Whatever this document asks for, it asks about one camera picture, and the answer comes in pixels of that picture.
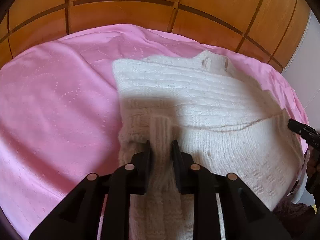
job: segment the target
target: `wooden headboard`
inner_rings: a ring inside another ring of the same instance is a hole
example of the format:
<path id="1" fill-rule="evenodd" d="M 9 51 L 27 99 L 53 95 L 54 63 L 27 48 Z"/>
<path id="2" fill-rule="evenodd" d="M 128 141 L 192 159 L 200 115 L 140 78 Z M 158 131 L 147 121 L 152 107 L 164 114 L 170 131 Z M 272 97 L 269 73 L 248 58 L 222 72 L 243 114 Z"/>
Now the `wooden headboard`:
<path id="1" fill-rule="evenodd" d="M 15 0 L 0 23 L 0 67 L 36 44 L 130 23 L 224 47 L 281 72 L 309 13 L 304 0 Z"/>

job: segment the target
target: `white fabric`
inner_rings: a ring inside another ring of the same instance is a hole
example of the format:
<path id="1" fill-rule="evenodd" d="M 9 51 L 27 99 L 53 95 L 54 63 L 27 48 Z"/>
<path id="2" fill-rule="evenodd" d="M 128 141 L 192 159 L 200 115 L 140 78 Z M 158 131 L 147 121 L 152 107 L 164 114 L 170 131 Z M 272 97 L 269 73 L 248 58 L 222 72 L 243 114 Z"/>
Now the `white fabric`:
<path id="1" fill-rule="evenodd" d="M 120 59 L 113 71 L 123 121 L 120 165 L 147 139 L 154 152 L 147 194 L 131 197 L 132 239 L 192 239 L 193 198 L 175 187 L 174 139 L 211 172 L 238 174 L 269 209 L 286 195 L 303 163 L 288 114 L 228 58 L 204 51 Z"/>

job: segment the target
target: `pink bedsheet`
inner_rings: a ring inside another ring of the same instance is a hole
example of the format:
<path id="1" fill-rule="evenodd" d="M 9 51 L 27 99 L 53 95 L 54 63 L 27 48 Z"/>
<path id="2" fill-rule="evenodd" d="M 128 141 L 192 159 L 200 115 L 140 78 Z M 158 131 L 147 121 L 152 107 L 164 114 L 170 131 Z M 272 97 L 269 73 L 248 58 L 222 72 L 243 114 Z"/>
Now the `pink bedsheet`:
<path id="1" fill-rule="evenodd" d="M 1 69 L 0 206 L 24 239 L 86 174 L 118 167 L 121 118 L 112 61 L 194 57 L 205 49 L 229 57 L 292 118 L 308 123 L 296 93 L 270 65 L 134 25 L 74 33 L 28 49 Z"/>

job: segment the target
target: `ribbed knit fabric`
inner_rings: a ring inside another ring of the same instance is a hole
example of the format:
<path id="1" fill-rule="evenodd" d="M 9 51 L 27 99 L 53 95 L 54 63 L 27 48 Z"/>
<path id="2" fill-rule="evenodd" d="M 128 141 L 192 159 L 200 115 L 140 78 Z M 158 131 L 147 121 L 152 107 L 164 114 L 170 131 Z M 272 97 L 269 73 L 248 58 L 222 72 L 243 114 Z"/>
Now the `ribbed knit fabric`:
<path id="1" fill-rule="evenodd" d="M 131 197 L 132 239 L 192 239 L 193 196 L 176 189 L 174 139 L 211 172 L 238 174 L 269 209 L 286 195 L 303 163 L 288 114 L 228 58 L 204 51 L 194 58 L 120 59 L 113 71 L 123 122 L 120 164 L 147 139 L 154 152 L 147 194 Z"/>

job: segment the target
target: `white wall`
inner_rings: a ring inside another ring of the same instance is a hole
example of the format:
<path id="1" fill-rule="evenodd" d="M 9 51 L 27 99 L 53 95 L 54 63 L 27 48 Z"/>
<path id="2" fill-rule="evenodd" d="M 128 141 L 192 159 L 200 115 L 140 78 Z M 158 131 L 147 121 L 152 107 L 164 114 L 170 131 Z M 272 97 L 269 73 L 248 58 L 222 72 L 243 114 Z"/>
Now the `white wall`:
<path id="1" fill-rule="evenodd" d="M 312 12 L 304 39 L 282 75 L 296 91 L 310 126 L 320 130 L 320 23 Z"/>

